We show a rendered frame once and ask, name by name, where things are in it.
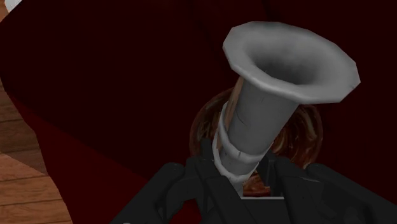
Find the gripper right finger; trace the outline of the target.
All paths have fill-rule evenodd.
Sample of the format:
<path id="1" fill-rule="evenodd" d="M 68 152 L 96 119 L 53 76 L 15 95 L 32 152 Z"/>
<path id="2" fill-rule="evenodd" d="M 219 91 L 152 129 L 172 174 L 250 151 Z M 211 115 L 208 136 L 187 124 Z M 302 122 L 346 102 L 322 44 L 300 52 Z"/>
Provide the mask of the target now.
<path id="1" fill-rule="evenodd" d="M 256 168 L 282 198 L 270 210 L 282 224 L 397 224 L 397 205 L 323 164 L 298 167 L 268 152 Z"/>

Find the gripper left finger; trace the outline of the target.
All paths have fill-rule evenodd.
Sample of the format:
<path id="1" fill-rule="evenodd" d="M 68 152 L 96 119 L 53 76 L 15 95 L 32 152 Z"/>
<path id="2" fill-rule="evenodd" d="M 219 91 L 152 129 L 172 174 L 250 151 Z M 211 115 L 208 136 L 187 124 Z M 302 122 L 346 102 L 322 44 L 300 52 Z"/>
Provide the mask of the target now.
<path id="1" fill-rule="evenodd" d="M 202 154 L 183 166 L 165 164 L 109 224 L 169 224 L 183 203 L 194 199 L 200 224 L 257 224 L 229 180 L 212 161 L 211 140 L 200 142 Z"/>

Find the grey flared vase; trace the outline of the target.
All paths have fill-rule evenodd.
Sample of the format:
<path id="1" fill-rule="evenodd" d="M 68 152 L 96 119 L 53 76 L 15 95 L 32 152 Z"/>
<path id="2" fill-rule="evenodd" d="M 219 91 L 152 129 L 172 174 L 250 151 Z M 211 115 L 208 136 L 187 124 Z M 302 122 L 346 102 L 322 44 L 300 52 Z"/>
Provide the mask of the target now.
<path id="1" fill-rule="evenodd" d="M 296 108 L 338 103 L 360 83 L 355 61 L 320 35 L 280 22 L 248 22 L 223 42 L 243 80 L 231 118 L 221 115 L 214 162 L 239 195 Z"/>

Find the brown round bowl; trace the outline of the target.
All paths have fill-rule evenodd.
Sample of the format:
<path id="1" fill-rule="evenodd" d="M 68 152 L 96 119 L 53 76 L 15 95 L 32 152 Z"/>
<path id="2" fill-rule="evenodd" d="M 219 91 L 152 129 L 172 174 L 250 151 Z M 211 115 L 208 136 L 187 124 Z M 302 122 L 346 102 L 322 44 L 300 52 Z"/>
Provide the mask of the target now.
<path id="1" fill-rule="evenodd" d="M 200 154 L 200 140 L 214 138 L 221 108 L 230 101 L 225 115 L 225 127 L 229 128 L 231 116 L 235 109 L 236 100 L 240 93 L 241 85 L 237 84 L 212 98 L 197 113 L 190 129 L 190 154 Z M 315 162 L 323 140 L 323 126 L 320 114 L 313 105 L 300 105 L 291 118 L 282 128 L 271 150 L 276 154 L 288 157 L 301 168 L 306 168 Z"/>

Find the dark red sofa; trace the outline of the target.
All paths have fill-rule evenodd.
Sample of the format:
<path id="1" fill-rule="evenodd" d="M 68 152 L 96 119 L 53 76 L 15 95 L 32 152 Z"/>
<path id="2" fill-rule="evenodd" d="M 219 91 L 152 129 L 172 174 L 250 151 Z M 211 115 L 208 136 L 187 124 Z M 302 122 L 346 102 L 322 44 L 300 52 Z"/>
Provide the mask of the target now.
<path id="1" fill-rule="evenodd" d="M 109 224 L 238 76 L 222 50 L 250 21 L 308 29 L 360 84 L 320 106 L 318 161 L 397 204 L 397 0 L 22 0 L 0 22 L 0 79 L 35 132 L 73 224 Z"/>

